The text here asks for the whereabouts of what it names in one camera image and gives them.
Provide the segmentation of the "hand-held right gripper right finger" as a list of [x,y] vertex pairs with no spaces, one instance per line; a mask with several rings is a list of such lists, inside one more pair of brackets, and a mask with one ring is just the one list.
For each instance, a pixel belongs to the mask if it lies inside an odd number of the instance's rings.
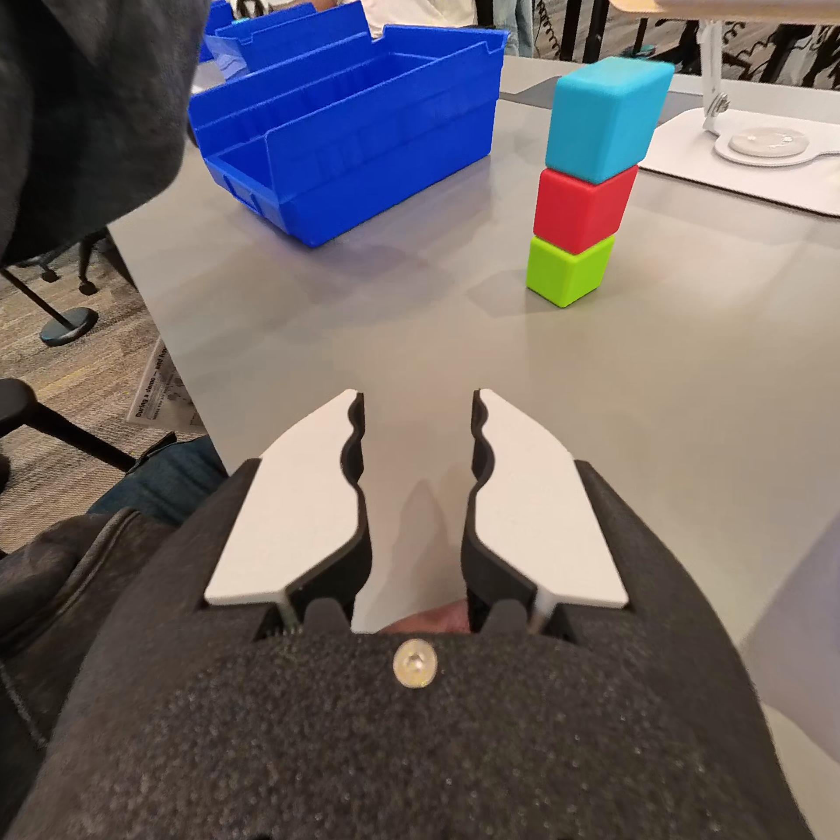
[[629,595],[571,452],[489,388],[474,391],[461,543],[470,630],[513,601],[540,633],[560,606],[623,610]]

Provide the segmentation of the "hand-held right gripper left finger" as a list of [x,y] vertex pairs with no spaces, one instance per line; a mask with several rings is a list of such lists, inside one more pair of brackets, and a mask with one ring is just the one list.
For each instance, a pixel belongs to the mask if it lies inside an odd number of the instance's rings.
[[371,574],[364,394],[347,389],[264,451],[204,592],[209,606],[273,605],[282,625],[333,600],[352,623]]

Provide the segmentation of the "green cube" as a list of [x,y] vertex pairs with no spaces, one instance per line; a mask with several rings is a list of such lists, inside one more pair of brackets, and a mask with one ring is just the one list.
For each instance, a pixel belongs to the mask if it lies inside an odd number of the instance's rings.
[[578,255],[533,236],[526,286],[558,308],[566,308],[598,288],[613,251],[611,235]]

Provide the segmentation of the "red cube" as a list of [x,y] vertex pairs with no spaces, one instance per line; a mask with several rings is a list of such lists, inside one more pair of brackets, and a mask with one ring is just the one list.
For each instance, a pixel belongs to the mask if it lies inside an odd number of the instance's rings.
[[621,225],[637,165],[600,184],[546,168],[539,178],[533,234],[577,256],[613,236]]

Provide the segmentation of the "blue plastic bin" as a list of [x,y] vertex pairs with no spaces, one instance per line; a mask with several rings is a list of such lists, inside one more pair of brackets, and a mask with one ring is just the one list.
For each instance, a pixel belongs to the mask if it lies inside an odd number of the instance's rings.
[[386,27],[196,94],[216,184],[316,248],[490,153],[508,32]]
[[287,60],[306,51],[303,36],[293,34],[297,21],[317,13],[301,3],[257,17],[235,19],[229,2],[211,2],[199,62],[213,62],[226,81]]

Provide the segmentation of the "light blue cube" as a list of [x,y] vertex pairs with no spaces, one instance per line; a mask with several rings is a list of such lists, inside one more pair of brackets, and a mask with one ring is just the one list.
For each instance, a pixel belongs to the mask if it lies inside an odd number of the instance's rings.
[[607,57],[561,77],[553,95],[547,168],[599,185],[648,152],[675,66]]

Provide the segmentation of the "person's left forearm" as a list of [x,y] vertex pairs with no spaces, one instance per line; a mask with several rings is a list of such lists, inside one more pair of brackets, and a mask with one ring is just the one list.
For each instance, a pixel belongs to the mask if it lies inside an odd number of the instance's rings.
[[182,165],[207,1],[1,2],[1,260],[74,245]]

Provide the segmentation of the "person's leg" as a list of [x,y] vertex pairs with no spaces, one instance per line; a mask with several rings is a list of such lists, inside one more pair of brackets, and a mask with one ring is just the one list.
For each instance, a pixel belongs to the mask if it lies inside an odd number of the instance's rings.
[[133,468],[87,510],[131,509],[178,528],[228,479],[209,436],[168,444]]

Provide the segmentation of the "printed paper sheet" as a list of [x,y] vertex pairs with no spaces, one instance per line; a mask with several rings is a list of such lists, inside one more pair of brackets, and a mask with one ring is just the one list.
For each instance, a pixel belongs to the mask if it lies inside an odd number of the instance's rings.
[[126,416],[129,424],[165,432],[205,434],[196,410],[162,338],[158,338],[143,369]]

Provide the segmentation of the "black floor stand base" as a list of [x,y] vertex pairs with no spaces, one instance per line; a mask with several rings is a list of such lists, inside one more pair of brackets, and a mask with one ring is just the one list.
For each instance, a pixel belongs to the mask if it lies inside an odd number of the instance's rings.
[[44,345],[51,348],[67,345],[86,335],[97,325],[96,311],[84,307],[72,308],[65,312],[58,311],[7,269],[1,268],[1,275],[37,307],[48,313],[49,320],[39,334],[39,339]]

